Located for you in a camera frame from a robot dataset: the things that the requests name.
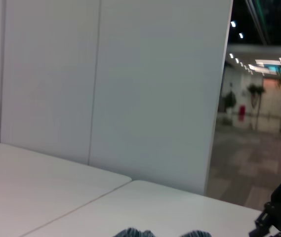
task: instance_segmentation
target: gray carpet floor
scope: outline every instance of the gray carpet floor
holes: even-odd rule
[[[281,183],[281,135],[216,127],[207,196],[262,210]]]

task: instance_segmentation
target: dark ceiling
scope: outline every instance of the dark ceiling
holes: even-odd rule
[[[234,0],[231,21],[229,43],[281,45],[281,0]]]

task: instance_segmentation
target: tiled floor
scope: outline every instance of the tiled floor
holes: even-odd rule
[[[216,127],[209,197],[262,210],[280,183],[280,135]]]

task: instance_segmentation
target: white table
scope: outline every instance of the white table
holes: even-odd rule
[[[0,144],[0,237],[19,237],[131,179]]]
[[[135,227],[157,237],[204,230],[213,237],[247,237],[260,212],[134,181],[26,237],[112,237]]]

